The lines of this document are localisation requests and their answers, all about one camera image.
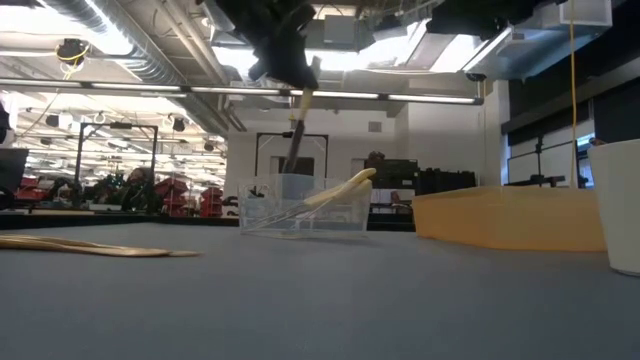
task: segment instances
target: white cup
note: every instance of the white cup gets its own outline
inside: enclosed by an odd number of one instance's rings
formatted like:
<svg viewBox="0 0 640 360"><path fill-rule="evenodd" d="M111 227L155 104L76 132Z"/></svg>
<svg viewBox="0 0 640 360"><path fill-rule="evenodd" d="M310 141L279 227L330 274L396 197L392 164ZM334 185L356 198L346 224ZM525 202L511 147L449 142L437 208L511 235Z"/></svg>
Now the white cup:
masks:
<svg viewBox="0 0 640 360"><path fill-rule="evenodd" d="M640 276L640 140L593 147L589 159L609 264Z"/></svg>

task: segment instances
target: gray table surface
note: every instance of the gray table surface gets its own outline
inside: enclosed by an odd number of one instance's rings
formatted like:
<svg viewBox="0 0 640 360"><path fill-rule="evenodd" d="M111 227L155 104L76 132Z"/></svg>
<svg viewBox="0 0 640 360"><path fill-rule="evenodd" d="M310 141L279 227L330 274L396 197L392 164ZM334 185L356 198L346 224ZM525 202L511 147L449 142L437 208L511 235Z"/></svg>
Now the gray table surface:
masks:
<svg viewBox="0 0 640 360"><path fill-rule="evenodd" d="M1 251L0 359L640 358L640 279L609 270L605 254L410 233L349 243L160 224L19 232L206 255Z"/></svg>

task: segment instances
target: clear plastic container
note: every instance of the clear plastic container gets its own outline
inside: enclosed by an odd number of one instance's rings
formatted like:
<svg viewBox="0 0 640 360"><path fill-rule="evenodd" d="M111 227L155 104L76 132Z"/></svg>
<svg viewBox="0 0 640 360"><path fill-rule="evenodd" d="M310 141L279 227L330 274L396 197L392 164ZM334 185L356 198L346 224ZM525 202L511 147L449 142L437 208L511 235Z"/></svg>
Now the clear plastic container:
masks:
<svg viewBox="0 0 640 360"><path fill-rule="evenodd" d="M284 213L296 206L304 210L305 199L343 184L339 180L294 174L240 180L240 230L245 234L277 238L365 238L371 191L358 193L355 197L346 196L313 214L305 211L254 229L254 225L266 217Z"/></svg>

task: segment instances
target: transparent bin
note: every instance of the transparent bin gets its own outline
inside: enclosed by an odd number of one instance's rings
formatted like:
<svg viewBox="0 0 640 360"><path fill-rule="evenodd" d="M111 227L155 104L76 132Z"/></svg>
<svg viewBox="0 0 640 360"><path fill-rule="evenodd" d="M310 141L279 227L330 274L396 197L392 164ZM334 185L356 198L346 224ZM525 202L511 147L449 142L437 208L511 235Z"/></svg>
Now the transparent bin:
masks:
<svg viewBox="0 0 640 360"><path fill-rule="evenodd" d="M304 200L343 181L307 175L274 174L240 180L238 205L240 230L245 234L277 238L366 238L371 191L346 196L321 207L257 229L252 226L266 217L304 204Z"/></svg>

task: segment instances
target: black monitor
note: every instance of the black monitor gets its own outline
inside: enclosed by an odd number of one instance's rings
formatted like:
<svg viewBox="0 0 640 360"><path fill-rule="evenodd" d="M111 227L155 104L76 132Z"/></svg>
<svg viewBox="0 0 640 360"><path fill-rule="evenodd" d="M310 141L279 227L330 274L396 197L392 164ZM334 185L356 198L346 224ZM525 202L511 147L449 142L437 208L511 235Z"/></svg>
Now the black monitor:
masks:
<svg viewBox="0 0 640 360"><path fill-rule="evenodd" d="M367 162L366 167L376 168L371 178L374 189L410 189L415 190L418 173L418 160L380 160L374 164Z"/></svg>
<svg viewBox="0 0 640 360"><path fill-rule="evenodd" d="M11 192L18 190L27 156L27 149L0 149L0 187Z"/></svg>

